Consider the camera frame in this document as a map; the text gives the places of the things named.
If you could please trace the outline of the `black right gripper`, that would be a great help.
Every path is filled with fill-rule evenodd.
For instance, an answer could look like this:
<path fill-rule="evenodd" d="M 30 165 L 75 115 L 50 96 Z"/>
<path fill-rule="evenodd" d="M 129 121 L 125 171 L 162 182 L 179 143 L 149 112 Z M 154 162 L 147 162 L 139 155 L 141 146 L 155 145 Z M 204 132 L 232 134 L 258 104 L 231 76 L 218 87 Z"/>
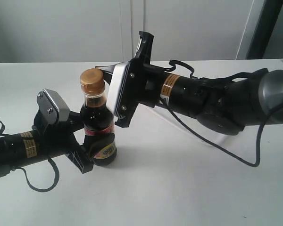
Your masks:
<path fill-rule="evenodd" d="M 139 32 L 140 40 L 134 57 L 128 61 L 128 69 L 124 86 L 120 95 L 120 113 L 124 118 L 117 118 L 116 125 L 128 128 L 139 104 L 155 107 L 159 103 L 159 74 L 163 69 L 150 64 L 154 36 L 149 32 Z M 119 65 L 95 66 L 103 73 L 105 82 L 115 82 L 118 77 L 115 73 Z"/>

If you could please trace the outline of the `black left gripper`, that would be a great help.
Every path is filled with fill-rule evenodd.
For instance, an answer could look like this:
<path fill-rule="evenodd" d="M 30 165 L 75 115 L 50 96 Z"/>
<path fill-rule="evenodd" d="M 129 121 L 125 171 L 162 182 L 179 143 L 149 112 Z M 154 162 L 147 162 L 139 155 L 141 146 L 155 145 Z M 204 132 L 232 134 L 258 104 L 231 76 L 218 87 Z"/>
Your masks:
<path fill-rule="evenodd" d="M 50 157 L 64 154 L 83 174 L 93 170 L 94 162 L 113 162 L 116 158 L 114 133 L 85 135 L 83 145 L 78 143 L 74 133 L 84 128 L 80 113 L 70 111 L 67 121 L 50 125 L 38 110 L 32 128 Z"/>

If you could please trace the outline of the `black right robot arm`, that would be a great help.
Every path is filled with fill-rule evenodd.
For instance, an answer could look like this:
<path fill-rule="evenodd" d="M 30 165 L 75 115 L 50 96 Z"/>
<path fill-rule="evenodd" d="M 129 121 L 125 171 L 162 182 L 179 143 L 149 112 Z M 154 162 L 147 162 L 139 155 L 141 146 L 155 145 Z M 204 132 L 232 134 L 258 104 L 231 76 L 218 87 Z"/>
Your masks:
<path fill-rule="evenodd" d="M 109 84 L 106 105 L 117 126 L 127 128 L 139 104 L 170 108 L 226 135 L 262 122 L 283 124 L 283 70 L 263 68 L 216 79 L 184 77 L 174 70 L 182 66 L 193 73 L 191 66 L 177 60 L 168 68 L 152 65 L 154 37 L 142 31 L 139 36 L 130 61 L 101 67 Z"/>

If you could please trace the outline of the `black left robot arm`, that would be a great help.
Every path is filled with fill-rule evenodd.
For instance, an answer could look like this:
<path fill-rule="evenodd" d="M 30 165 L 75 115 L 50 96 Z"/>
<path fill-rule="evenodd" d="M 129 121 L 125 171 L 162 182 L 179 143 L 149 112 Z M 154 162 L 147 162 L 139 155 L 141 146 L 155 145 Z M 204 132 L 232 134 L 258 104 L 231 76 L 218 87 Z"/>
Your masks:
<path fill-rule="evenodd" d="M 25 166 L 48 161 L 55 176 L 53 184 L 47 189 L 29 187 L 38 192 L 52 190 L 59 181 L 60 172 L 54 158 L 65 155 L 80 171 L 92 171 L 93 157 L 113 141 L 112 132 L 95 136 L 85 136 L 79 144 L 74 133 L 84 128 L 80 114 L 71 112 L 66 121 L 50 124 L 41 112 L 37 112 L 32 129 L 17 134 L 5 134 L 5 125 L 0 128 L 0 178 L 11 171 L 23 170 Z"/>

